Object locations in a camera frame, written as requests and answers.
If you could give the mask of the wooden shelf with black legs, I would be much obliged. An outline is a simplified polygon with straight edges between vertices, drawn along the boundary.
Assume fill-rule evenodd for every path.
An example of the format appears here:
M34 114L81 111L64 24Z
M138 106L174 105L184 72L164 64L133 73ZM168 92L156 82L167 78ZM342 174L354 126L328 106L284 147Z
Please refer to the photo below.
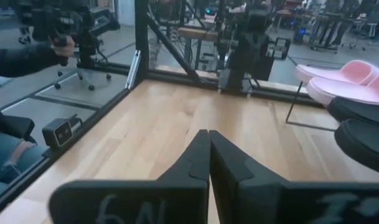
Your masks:
M300 91L301 91L301 88L303 86L303 81L300 82L299 86L298 86L298 89L296 91L296 94L294 95L294 98L292 100L292 104L290 106L290 109L286 115L286 119L285 119L285 123L286 124L290 124L290 125L295 125L295 126L300 126L300 127L303 127L303 128L311 128L311 129L318 129L318 130L321 130L321 131L330 131L330 132L334 132L335 129L332 129L332 128L325 128L325 127L320 127L320 126L315 126L315 125L311 125L311 124L304 124L304 123L298 123L298 122L294 122L294 121L290 121L290 116L292 114L292 110L294 108L294 106L296 105L297 103L297 99L300 95Z

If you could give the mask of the person's forearm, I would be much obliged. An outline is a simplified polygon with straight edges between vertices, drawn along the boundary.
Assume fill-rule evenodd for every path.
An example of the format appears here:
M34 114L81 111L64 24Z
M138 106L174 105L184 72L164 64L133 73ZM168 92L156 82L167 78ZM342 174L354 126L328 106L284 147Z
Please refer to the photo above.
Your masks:
M59 64L58 56L49 43L28 45L21 49L0 49L0 77L17 78Z

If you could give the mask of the black metal rig frame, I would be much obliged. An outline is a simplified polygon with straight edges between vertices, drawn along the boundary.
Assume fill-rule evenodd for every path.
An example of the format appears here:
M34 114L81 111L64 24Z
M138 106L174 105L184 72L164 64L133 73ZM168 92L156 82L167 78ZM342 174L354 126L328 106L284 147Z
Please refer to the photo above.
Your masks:
M43 174L57 159L67 152L74 144L76 144L92 127L96 125L104 116L106 116L118 103L129 95L143 80L155 80L178 85L192 86L206 90L218 90L218 79L201 77L199 74L186 63L186 61L177 53L170 40L160 32L156 22L151 19L147 13L148 0L135 0L136 13L136 50L141 51L141 61L136 74L135 84L132 90L123 88L114 98L106 103L105 106L95 109L95 114L87 119L83 125L73 131L73 137L60 148L48 148L42 159L37 161L29 170L25 171L20 177L14 180L0 195L0 213L11 202L16 199L23 191L28 188L41 174ZM185 70L184 73L168 72L165 70L155 70L149 68L149 39L148 30L151 29L162 41L164 45L173 54L181 67ZM96 72L114 73L117 75L128 76L130 66L112 63L107 61L96 61L93 68Z

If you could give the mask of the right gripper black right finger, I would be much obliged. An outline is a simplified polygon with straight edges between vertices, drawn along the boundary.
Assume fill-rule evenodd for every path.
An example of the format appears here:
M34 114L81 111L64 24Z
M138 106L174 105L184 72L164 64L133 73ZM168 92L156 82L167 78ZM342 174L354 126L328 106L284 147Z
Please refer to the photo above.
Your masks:
M209 134L221 224L379 224L379 183L290 181Z

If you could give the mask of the person's hand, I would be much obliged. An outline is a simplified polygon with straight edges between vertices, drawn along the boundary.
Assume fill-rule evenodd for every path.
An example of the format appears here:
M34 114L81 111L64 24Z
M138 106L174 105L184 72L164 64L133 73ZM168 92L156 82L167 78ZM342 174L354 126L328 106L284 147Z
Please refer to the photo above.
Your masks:
M66 36L66 45L61 47L56 46L58 42L57 39L52 39L49 37L49 40L51 43L51 48L54 50L56 55L61 57L73 57L75 51L75 42L73 41L71 36Z

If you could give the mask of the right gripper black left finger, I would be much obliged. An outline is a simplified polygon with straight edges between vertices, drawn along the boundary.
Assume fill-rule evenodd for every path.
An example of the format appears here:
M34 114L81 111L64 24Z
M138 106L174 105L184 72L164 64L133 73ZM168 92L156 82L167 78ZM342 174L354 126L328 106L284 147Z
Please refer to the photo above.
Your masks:
M210 136L200 130L156 180L74 180L50 196L54 224L207 224Z

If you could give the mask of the wooden bench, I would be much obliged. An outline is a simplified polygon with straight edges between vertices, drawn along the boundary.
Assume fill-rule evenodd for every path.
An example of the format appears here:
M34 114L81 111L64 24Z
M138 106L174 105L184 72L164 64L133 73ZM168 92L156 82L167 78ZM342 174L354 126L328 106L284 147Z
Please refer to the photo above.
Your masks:
M184 38L206 40L209 42L216 42L218 38L218 32L215 32L214 30L180 27L178 28L177 32L181 37Z

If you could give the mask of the black slide sandal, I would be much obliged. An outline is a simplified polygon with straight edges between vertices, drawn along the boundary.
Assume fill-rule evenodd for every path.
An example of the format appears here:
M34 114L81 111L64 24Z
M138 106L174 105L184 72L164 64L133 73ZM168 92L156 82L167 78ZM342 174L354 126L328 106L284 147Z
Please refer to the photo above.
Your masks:
M348 119L335 130L334 138L347 156L379 172L379 126Z
M379 126L379 105L369 105L342 97L335 97L327 105L327 111L338 122L355 119Z

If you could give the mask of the grey wheeled stand base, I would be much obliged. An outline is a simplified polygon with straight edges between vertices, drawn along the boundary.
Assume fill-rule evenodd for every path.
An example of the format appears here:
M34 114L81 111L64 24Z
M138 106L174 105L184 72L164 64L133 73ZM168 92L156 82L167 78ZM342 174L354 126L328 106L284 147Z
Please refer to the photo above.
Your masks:
M95 85L90 81L90 76L95 74L95 70L88 70L83 68L61 68L57 70L58 79L53 82L55 89L61 89L61 83L72 75L76 75L80 81L88 85L90 91L95 90Z

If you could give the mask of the silver metal bracket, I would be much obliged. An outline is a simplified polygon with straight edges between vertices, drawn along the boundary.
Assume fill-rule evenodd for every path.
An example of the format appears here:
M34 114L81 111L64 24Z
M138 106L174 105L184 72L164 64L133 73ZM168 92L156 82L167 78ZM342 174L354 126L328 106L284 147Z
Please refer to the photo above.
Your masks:
M141 61L141 51L136 50L127 76L125 89L132 90L136 80L136 74Z

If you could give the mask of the pink slide sandal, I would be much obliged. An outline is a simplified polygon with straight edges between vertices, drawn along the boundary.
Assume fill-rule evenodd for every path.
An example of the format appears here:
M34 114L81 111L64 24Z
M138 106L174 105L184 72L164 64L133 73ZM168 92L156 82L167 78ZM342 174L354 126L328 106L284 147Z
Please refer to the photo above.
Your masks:
M345 83L367 85L379 76L379 68L363 60L351 60L340 69L314 68L297 65L295 76L304 83L312 78L324 78Z
M369 105L379 105L379 76L367 85L312 78L306 90L312 99L322 105L328 105L336 96Z

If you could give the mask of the background work table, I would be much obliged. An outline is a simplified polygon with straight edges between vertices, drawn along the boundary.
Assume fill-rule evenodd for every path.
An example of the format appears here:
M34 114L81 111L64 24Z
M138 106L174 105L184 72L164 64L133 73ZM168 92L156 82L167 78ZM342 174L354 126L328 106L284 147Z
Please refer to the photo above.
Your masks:
M339 47L332 45L335 31L341 22L355 22L346 19L341 14L330 12L315 12L295 7L294 9L281 9L275 14L277 24L275 31L281 27L283 19L288 19L288 28L294 31L292 42L302 44L304 36L308 36L307 44L311 50L331 50L337 54Z

